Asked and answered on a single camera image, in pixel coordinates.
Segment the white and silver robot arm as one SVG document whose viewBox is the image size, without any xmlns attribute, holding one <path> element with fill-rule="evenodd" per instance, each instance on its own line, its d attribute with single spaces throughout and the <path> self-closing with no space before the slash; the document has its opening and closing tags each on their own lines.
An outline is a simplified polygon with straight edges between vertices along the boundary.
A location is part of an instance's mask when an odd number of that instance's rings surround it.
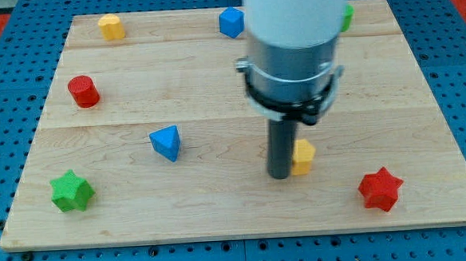
<svg viewBox="0 0 466 261">
<path fill-rule="evenodd" d="M 273 121 L 315 125 L 336 96 L 334 64 L 347 0 L 243 0 L 251 104 Z"/>
</svg>

